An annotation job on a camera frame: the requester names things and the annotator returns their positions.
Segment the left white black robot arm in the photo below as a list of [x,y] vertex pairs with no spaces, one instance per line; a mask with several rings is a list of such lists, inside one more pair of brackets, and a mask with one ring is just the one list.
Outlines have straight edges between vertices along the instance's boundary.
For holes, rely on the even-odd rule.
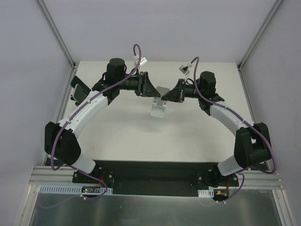
[[99,179],[99,167],[81,152],[78,137],[94,116],[108,107],[121,90],[134,91],[139,97],[160,97],[148,73],[139,71],[146,62],[145,57],[137,57],[134,68],[126,73],[123,59],[110,59],[101,79],[92,89],[84,92],[84,99],[78,101],[77,108],[59,122],[49,122],[45,126],[44,150],[50,155],[51,161],[58,159],[83,171],[83,178],[89,183]]

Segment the silver metal phone stand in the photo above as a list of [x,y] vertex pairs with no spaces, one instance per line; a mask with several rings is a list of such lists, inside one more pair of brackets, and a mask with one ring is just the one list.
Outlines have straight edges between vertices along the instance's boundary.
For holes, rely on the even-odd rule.
[[[169,88],[161,87],[161,86],[157,86],[156,89],[161,96],[165,95],[167,92],[170,91]],[[155,97],[153,99],[150,115],[156,118],[164,118],[166,109],[167,109],[167,101],[161,100],[160,97]]]

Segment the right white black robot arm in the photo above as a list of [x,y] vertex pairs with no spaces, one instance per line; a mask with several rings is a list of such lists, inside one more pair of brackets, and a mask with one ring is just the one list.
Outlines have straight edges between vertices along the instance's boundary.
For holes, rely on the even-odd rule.
[[267,125],[244,120],[216,93],[215,86],[215,74],[204,71],[193,84],[179,79],[161,99],[182,103],[185,98],[196,98],[201,110],[221,122],[234,135],[233,155],[216,164],[209,174],[215,185],[222,186],[229,175],[272,159],[272,148]]

